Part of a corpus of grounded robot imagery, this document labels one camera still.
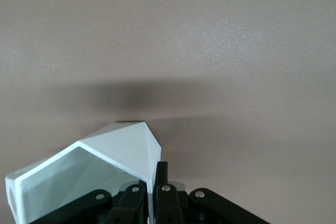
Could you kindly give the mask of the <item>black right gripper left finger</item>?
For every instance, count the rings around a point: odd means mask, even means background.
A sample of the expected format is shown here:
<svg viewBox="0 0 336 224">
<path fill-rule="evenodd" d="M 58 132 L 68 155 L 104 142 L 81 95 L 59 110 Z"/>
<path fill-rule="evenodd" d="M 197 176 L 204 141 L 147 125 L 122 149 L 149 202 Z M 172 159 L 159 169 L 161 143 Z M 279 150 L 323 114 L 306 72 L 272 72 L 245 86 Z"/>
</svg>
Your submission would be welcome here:
<svg viewBox="0 0 336 224">
<path fill-rule="evenodd" d="M 91 191 L 34 223 L 147 223 L 148 216 L 146 185 L 139 182 L 115 196 L 103 189 Z"/>
</svg>

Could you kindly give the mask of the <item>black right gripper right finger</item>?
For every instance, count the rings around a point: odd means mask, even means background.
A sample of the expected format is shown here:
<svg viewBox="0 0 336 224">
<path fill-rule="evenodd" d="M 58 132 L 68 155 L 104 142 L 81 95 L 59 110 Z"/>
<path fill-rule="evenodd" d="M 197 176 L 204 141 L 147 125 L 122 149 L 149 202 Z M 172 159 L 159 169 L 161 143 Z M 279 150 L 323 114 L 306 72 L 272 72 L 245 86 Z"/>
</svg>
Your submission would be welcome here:
<svg viewBox="0 0 336 224">
<path fill-rule="evenodd" d="M 168 181 L 168 162 L 158 162 L 154 188 L 156 223 L 267 223 L 207 188 L 178 190 Z"/>
</svg>

